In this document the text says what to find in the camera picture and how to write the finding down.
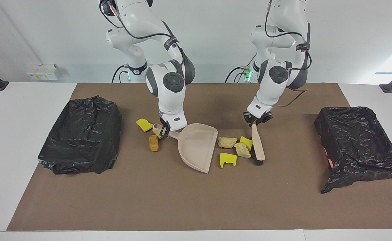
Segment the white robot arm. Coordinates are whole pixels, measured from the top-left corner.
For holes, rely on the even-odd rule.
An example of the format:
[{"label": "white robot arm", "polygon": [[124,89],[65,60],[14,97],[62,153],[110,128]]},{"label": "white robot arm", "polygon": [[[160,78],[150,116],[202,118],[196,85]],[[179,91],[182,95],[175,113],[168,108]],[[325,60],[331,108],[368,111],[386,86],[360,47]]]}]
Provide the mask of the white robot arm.
[{"label": "white robot arm", "polygon": [[[268,26],[268,20],[275,26]],[[251,40],[257,48],[253,68],[258,72],[260,89],[247,110],[253,116],[251,119],[255,120],[269,114],[286,87],[295,90],[306,83],[307,69],[312,63],[306,0],[270,0],[266,23],[256,26],[251,33]],[[272,48],[290,48],[294,44],[294,61],[275,60]]]},{"label": "white robot arm", "polygon": [[[167,24],[150,10],[152,0],[98,1],[104,15],[116,17],[120,22],[116,29],[107,32],[107,42],[126,56],[131,79],[145,80],[150,92],[159,99],[164,126],[161,135],[168,136],[170,130],[186,127],[183,110],[186,85],[193,81],[196,71]],[[161,42],[172,60],[150,65],[144,51],[134,45],[148,39]]]}]

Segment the orange object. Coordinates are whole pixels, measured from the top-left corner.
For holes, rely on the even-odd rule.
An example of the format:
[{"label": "orange object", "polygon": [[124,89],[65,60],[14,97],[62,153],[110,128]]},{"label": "orange object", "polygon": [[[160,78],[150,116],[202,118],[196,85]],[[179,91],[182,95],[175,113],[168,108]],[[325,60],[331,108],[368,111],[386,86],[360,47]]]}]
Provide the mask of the orange object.
[{"label": "orange object", "polygon": [[150,136],[149,143],[150,143],[150,150],[159,151],[159,139],[157,135]]}]

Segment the dustpan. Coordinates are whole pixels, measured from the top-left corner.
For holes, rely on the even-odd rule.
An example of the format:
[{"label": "dustpan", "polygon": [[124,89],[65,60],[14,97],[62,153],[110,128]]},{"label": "dustpan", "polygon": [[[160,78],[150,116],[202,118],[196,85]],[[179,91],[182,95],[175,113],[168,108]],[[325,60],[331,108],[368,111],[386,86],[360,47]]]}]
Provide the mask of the dustpan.
[{"label": "dustpan", "polygon": [[[154,124],[161,130],[162,126]],[[178,140],[181,159],[193,169],[209,173],[218,136],[216,128],[204,124],[190,124],[181,132],[170,131],[169,136]]]}]

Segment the black cable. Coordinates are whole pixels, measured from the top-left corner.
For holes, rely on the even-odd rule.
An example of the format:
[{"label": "black cable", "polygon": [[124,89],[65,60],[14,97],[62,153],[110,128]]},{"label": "black cable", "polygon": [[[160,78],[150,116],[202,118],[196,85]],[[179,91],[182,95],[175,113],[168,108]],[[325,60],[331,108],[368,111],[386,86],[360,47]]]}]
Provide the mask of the black cable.
[{"label": "black cable", "polygon": [[124,68],[124,65],[121,65],[120,67],[118,67],[118,68],[116,69],[116,71],[114,72],[113,78],[111,79],[111,82],[112,82],[112,83],[114,83],[114,78],[115,78],[117,72],[118,72],[121,68]]},{"label": "black cable", "polygon": [[[125,29],[126,32],[127,32],[127,34],[129,34],[129,35],[130,35],[131,37],[133,37],[133,38],[136,38],[136,39],[146,39],[146,38],[151,38],[151,37],[155,37],[155,36],[159,36],[159,35],[164,35],[164,36],[166,36],[166,37],[172,38],[171,35],[165,34],[165,33],[155,33],[155,34],[150,34],[150,35],[147,35],[147,36],[144,36],[144,37],[136,37],[135,35],[133,35],[133,34],[131,34],[131,33],[129,32],[129,30],[128,30],[127,27],[124,25],[123,21],[121,20],[121,18],[120,18],[119,16],[118,16],[117,18],[118,18],[118,20],[120,21],[120,23],[121,23],[121,25],[122,25],[123,27],[118,27],[118,26],[116,26],[114,23],[112,23],[112,21],[110,21],[110,20],[107,18],[107,16],[104,14],[104,12],[102,12],[101,7],[102,7],[102,1],[100,1],[100,3],[99,3],[99,10],[101,11],[102,15],[104,15],[104,17],[105,17],[111,24],[113,24],[116,28],[123,28],[123,29]],[[181,56],[182,56],[182,58],[183,58],[183,61],[181,62],[181,66],[182,66],[182,65],[184,64],[184,56],[185,56],[185,54],[184,54],[183,50],[182,50],[180,47],[179,47],[179,49],[180,49]]]},{"label": "black cable", "polygon": [[299,94],[296,98],[294,98],[294,100],[292,100],[291,102],[289,102],[288,105],[275,105],[275,106],[277,106],[277,107],[288,107],[289,105],[291,105],[292,103],[294,103],[294,101],[296,101],[302,94],[304,94],[306,91],[308,91],[308,90],[294,90],[294,89],[291,89],[290,87],[287,87],[287,89],[292,90],[292,91],[294,91],[294,92],[300,92],[300,94]]},{"label": "black cable", "polygon": [[127,73],[127,71],[125,70],[125,71],[122,71],[122,72],[119,73],[119,75],[118,75],[118,81],[119,81],[120,83],[121,83],[121,75],[122,75],[123,73]]},{"label": "black cable", "polygon": [[256,56],[257,56],[257,54],[255,54],[255,55],[253,56],[253,58],[250,60],[250,62],[247,64],[248,67],[249,67],[249,65],[251,64],[251,62],[256,58]]},{"label": "black cable", "polygon": [[104,14],[104,12],[102,11],[102,3],[103,3],[103,1],[100,1],[99,2],[99,11],[101,11],[101,13],[102,13],[102,15],[104,16],[104,18],[106,19],[106,20],[108,20],[113,26],[115,26],[116,28],[122,28],[122,27],[119,27],[119,26],[117,26],[117,25],[115,25],[112,21],[110,21],[109,19],[108,19],[108,17]]},{"label": "black cable", "polygon": [[300,36],[301,38],[303,38],[303,35],[302,35],[301,33],[299,33],[299,32],[286,32],[286,33],[283,33],[283,34],[280,34],[280,35],[270,36],[270,35],[268,34],[268,29],[267,29],[267,26],[268,26],[268,18],[269,18],[269,12],[270,12],[270,9],[269,9],[269,11],[266,13],[266,21],[265,21],[265,33],[266,33],[266,35],[267,35],[268,37],[270,37],[270,38],[276,38],[276,37],[284,36],[284,35],[287,35],[287,34],[297,34],[298,36]]},{"label": "black cable", "polygon": [[227,78],[225,78],[224,84],[227,83],[227,80],[228,80],[228,78],[230,77],[230,75],[231,75],[234,71],[239,70],[239,69],[240,69],[240,67],[236,67],[236,68],[234,68],[232,71],[230,71],[230,73],[227,75]]},{"label": "black cable", "polygon": [[292,70],[300,70],[300,71],[304,71],[304,70],[309,69],[309,68],[312,66],[312,56],[310,56],[310,53],[309,53],[308,50],[306,50],[306,56],[308,56],[308,57],[309,57],[309,60],[310,60],[310,64],[309,64],[306,68],[304,68],[304,69],[291,68],[291,69],[292,69]]},{"label": "black cable", "polygon": [[244,73],[238,73],[238,74],[234,77],[233,84],[236,84],[236,78],[237,78],[239,75],[242,77],[242,75],[244,75]]}]

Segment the wooden brush handle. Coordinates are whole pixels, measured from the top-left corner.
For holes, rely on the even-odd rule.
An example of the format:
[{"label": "wooden brush handle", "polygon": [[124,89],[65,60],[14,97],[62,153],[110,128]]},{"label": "wooden brush handle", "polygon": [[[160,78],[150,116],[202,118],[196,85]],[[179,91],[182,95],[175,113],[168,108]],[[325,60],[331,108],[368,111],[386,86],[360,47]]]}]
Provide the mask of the wooden brush handle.
[{"label": "wooden brush handle", "polygon": [[263,149],[262,140],[260,139],[260,135],[257,130],[257,125],[253,124],[251,126],[251,129],[253,131],[252,138],[253,138],[253,147],[254,147],[254,152],[256,153],[256,158],[259,161],[264,161],[266,160],[265,151]]}]

